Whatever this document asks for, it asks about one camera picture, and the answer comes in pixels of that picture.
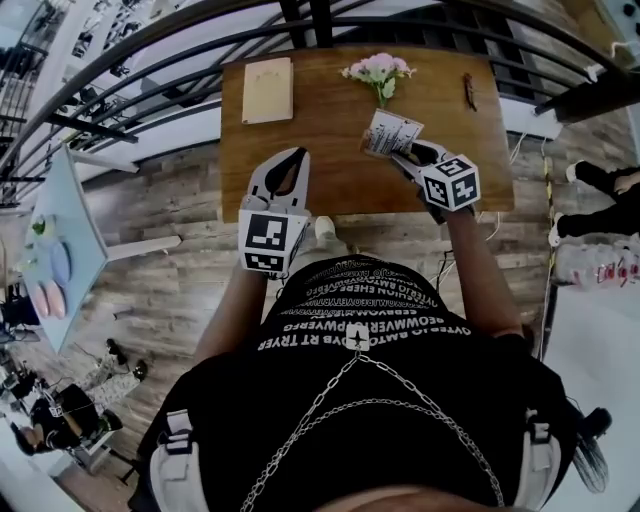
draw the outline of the pink flower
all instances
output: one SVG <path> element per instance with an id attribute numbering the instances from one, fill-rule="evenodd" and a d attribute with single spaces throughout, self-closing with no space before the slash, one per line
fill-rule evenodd
<path id="1" fill-rule="evenodd" d="M 407 66 L 407 63 L 404 59 L 400 59 L 398 57 L 395 57 L 393 59 L 393 65 L 395 66 L 395 68 L 398 71 L 402 71 L 403 73 L 409 73 L 411 70 L 409 69 L 409 66 Z"/>
<path id="2" fill-rule="evenodd" d="M 365 69 L 365 66 L 363 64 L 364 61 L 360 61 L 360 62 L 356 62 L 354 64 L 351 64 L 351 68 L 349 69 L 349 74 L 351 76 L 356 76 L 359 75 L 360 73 L 362 73 Z"/>
<path id="3" fill-rule="evenodd" d="M 365 67 L 374 82 L 384 83 L 393 71 L 393 57 L 388 53 L 378 53 L 364 60 Z"/>

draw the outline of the green stem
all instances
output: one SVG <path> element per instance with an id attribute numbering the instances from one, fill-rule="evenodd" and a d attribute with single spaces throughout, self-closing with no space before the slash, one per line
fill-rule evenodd
<path id="1" fill-rule="evenodd" d="M 380 108 L 384 108 L 387 105 L 387 98 L 382 95 L 382 89 L 380 87 L 375 85 L 374 89 L 376 90 L 376 95 L 378 96 L 378 104 L 380 105 Z"/>

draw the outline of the paper tag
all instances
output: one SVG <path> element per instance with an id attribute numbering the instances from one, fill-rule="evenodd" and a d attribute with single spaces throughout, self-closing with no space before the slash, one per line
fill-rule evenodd
<path id="1" fill-rule="evenodd" d="M 407 151 L 423 127 L 417 121 L 377 109 L 367 132 L 365 152 L 389 155 L 392 151 Z"/>
<path id="2" fill-rule="evenodd" d="M 346 343 L 349 350 L 369 351 L 369 328 L 366 325 L 347 324 Z"/>

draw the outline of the black pants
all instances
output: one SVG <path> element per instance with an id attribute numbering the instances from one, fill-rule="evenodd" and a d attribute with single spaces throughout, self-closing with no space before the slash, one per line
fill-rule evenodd
<path id="1" fill-rule="evenodd" d="M 606 210 L 590 215 L 564 215 L 558 221 L 558 234 L 582 236 L 588 233 L 618 233 L 633 235 L 640 231 L 640 185 L 634 185 L 624 194 L 614 190 L 616 178 L 629 176 L 640 171 L 637 167 L 606 172 L 588 162 L 576 165 L 576 177 L 588 185 L 597 188 L 616 202 Z"/>

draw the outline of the white shoe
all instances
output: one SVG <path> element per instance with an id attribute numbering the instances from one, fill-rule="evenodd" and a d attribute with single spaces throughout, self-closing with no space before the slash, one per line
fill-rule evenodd
<path id="1" fill-rule="evenodd" d="M 566 174 L 567 174 L 567 181 L 569 183 L 573 183 L 578 179 L 576 177 L 576 165 L 578 165 L 580 162 L 584 162 L 584 160 L 578 160 L 575 164 L 571 164 L 569 167 L 567 167 Z"/>
<path id="2" fill-rule="evenodd" d="M 560 245 L 560 233 L 558 233 L 558 220 L 562 217 L 564 213 L 556 213 L 553 218 L 553 227 L 551 231 L 549 231 L 549 245 L 551 247 L 558 247 Z"/>
<path id="3" fill-rule="evenodd" d="M 329 217 L 318 217 L 315 225 L 316 240 L 326 237 L 328 234 L 336 236 L 336 227 Z"/>

